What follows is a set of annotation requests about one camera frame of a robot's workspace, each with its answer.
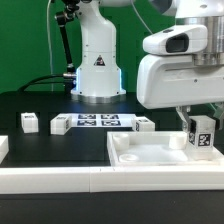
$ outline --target white foam block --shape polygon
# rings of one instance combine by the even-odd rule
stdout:
[[[39,132],[38,119],[35,113],[22,113],[21,123],[24,133]]]
[[[9,151],[8,137],[0,136],[0,163]]]
[[[69,114],[59,114],[51,120],[51,134],[64,135],[72,127],[72,116]]]
[[[155,131],[155,123],[147,117],[134,117],[132,119],[132,130],[139,132]]]

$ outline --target green wall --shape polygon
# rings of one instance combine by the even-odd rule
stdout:
[[[47,3],[48,0],[1,0],[0,93],[17,90],[34,78],[50,75],[46,28]],[[153,32],[174,24],[173,18],[159,15],[148,0],[137,0],[136,7]],[[55,13],[62,9],[63,4],[60,0],[56,0],[51,6],[51,33],[56,74],[66,70],[59,28],[54,20]],[[133,92],[136,89],[138,65],[145,55],[142,40],[148,36],[148,32],[131,6],[102,8],[101,12],[117,28],[117,63],[123,71],[124,88]],[[68,33],[73,60],[77,67],[81,63],[81,32],[78,20],[68,24]],[[51,88],[38,86],[31,89]]]

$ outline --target small white cube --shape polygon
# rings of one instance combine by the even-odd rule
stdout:
[[[38,119],[35,113],[22,113],[21,123],[24,133],[39,132]]]
[[[51,120],[51,134],[64,135],[72,127],[72,116],[69,114],[59,114]]]
[[[146,117],[135,117],[132,119],[132,130],[137,132],[155,131],[155,123]]]

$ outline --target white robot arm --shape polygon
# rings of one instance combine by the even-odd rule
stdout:
[[[103,18],[99,7],[121,7],[130,0],[80,2],[76,15],[82,30],[82,64],[72,98],[90,103],[110,103],[125,97],[121,70],[116,64],[116,28]]]
[[[152,0],[175,26],[147,37],[137,97],[146,108],[224,101],[223,0]]]

